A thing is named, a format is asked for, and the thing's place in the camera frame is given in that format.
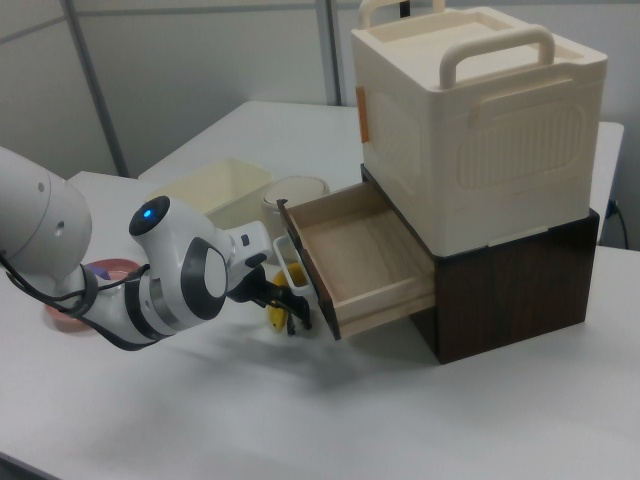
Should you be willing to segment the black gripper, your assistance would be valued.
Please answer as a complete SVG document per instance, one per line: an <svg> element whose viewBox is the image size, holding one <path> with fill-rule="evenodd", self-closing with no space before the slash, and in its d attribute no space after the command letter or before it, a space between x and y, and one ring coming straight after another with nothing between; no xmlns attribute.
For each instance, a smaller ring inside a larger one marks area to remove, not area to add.
<svg viewBox="0 0 640 480"><path fill-rule="evenodd" d="M295 295L289 287L271 285L263 266L248 273L241 282L227 292L227 297L237 303L254 302L266 311L268 323L276 333L295 335L293 317L297 317L305 330L312 328L308 301Z"/></svg>

